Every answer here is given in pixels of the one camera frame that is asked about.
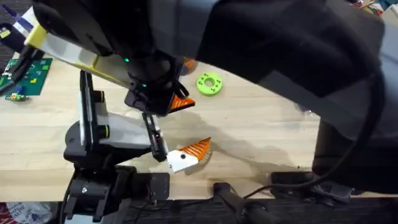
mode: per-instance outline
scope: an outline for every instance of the orange and white object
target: orange and white object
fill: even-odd
[[[210,139],[198,141],[195,144],[185,146],[167,154],[167,162],[174,172],[181,171],[198,164],[210,148]]]

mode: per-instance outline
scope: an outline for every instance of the orange striped piece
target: orange striped piece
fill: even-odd
[[[187,98],[185,100],[181,100],[178,96],[174,96],[172,105],[170,107],[170,113],[191,107],[191,106],[195,106],[195,100],[191,99],[191,98]]]
[[[179,149],[179,151],[183,151],[191,156],[195,156],[200,161],[206,155],[207,150],[209,150],[210,139],[211,138],[206,138],[190,146],[185,146]]]

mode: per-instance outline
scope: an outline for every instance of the black bracket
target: black bracket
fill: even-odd
[[[273,184],[302,184],[315,178],[313,172],[273,172],[271,181]],[[354,189],[325,181],[319,185],[304,189],[271,189],[275,198],[294,198],[307,203],[320,203],[328,207],[334,207],[337,203],[349,203]]]

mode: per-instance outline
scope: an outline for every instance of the yellow label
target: yellow label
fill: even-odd
[[[5,38],[5,37],[7,37],[8,35],[10,35],[11,34],[11,32],[9,31],[9,30],[3,30],[1,33],[0,33],[0,37],[1,38]]]

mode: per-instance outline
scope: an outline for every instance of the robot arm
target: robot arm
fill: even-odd
[[[34,10],[53,35],[98,55],[120,55],[132,83],[125,102],[147,113],[166,115],[174,94],[186,95],[178,84],[181,57],[223,68],[310,108],[322,118],[314,164],[332,158],[313,167],[319,175],[363,129],[368,107],[378,100],[368,86],[377,73],[385,80],[379,107],[384,98],[386,105],[369,143],[376,150],[367,147],[370,153],[339,182],[390,192],[383,189],[397,168],[391,158],[398,130],[398,31],[372,15],[342,0],[35,0]],[[325,138],[323,125],[326,136],[344,144],[329,144],[336,138]],[[383,173],[375,182],[384,184],[355,184],[368,170]]]

